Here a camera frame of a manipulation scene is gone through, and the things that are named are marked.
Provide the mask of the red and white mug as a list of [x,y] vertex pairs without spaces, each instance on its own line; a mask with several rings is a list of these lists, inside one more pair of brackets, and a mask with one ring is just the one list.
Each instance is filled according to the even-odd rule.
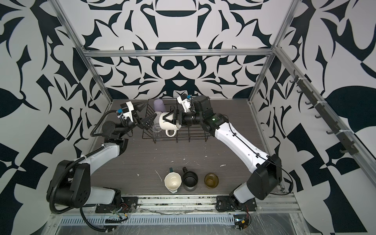
[[170,138],[175,137],[177,131],[179,131],[182,127],[182,125],[180,125],[177,120],[176,123],[163,123],[163,113],[161,113],[159,117],[159,125],[165,131],[165,134]]

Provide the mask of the lavender plastic cup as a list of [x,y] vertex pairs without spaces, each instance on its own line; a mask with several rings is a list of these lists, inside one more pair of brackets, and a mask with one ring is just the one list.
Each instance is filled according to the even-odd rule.
[[154,100],[153,105],[154,105],[154,111],[162,112],[162,113],[166,112],[166,107],[162,99]]

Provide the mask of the black wire dish rack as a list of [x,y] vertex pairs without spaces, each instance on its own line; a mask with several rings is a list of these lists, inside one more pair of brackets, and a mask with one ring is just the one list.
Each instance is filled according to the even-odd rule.
[[[145,111],[145,118],[155,114],[154,110],[154,99],[150,99],[148,101],[148,105]],[[179,109],[183,111],[182,105],[180,105],[176,100],[172,99],[165,99],[163,100],[164,105],[167,111],[173,111],[175,109]],[[144,140],[151,140],[155,144],[156,142],[166,142],[166,141],[173,141],[178,143],[179,141],[207,141],[211,136],[208,132],[205,132],[201,126],[182,126],[179,130],[176,131],[176,135],[174,137],[169,137],[166,135],[165,130],[163,130],[159,125],[159,115],[156,116],[154,119],[152,126],[150,129],[144,129],[142,132],[142,139]]]

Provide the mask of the cream mug green handle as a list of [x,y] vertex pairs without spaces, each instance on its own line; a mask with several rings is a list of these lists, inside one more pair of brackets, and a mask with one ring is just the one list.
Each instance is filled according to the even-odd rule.
[[170,193],[177,193],[182,184],[181,175],[173,170],[172,167],[169,168],[169,173],[164,178],[164,186]]

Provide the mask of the black mug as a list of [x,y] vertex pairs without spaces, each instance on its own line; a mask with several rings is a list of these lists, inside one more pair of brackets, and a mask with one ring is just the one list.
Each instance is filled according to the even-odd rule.
[[183,167],[182,183],[186,191],[192,192],[196,190],[198,184],[198,176],[193,171],[188,171],[186,167]]

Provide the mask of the clear glass cup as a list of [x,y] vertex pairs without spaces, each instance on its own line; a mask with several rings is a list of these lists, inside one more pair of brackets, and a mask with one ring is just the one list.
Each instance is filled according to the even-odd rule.
[[152,127],[152,133],[154,139],[161,139],[163,137],[164,131],[159,124],[154,124]]

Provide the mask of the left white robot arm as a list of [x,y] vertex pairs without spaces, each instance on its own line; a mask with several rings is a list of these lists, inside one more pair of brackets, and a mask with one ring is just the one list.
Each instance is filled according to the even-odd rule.
[[57,165],[47,190],[47,201],[53,214],[62,214],[86,205],[119,207],[119,190],[93,187],[91,176],[125,152],[128,139],[124,135],[136,127],[151,128],[156,115],[145,118],[139,116],[139,112],[147,105],[148,101],[127,101],[119,109],[105,112],[90,133],[91,137],[103,137],[103,144],[74,161],[63,160]]

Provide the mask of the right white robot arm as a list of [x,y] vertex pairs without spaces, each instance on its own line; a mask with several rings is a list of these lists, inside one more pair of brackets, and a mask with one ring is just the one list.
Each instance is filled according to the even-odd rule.
[[174,137],[181,127],[199,125],[229,147],[250,171],[247,182],[230,194],[235,203],[244,204],[254,198],[264,200],[282,182],[285,170],[281,159],[250,143],[233,127],[226,115],[213,111],[208,97],[182,95],[177,102],[183,110],[173,109],[159,116],[159,126],[168,137]]

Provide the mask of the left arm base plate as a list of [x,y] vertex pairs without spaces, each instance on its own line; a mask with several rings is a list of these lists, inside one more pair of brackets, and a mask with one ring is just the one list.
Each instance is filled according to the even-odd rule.
[[133,212],[138,207],[138,199],[136,196],[115,198],[111,204],[99,204],[96,207],[95,213],[112,213],[112,211],[117,211],[118,213]]

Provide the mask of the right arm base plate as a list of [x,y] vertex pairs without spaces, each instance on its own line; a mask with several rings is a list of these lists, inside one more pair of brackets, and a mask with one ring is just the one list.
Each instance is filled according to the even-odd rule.
[[215,209],[219,212],[229,212],[229,211],[256,211],[256,201],[255,199],[250,199],[245,203],[240,203],[236,200],[234,196],[220,195],[216,197]]

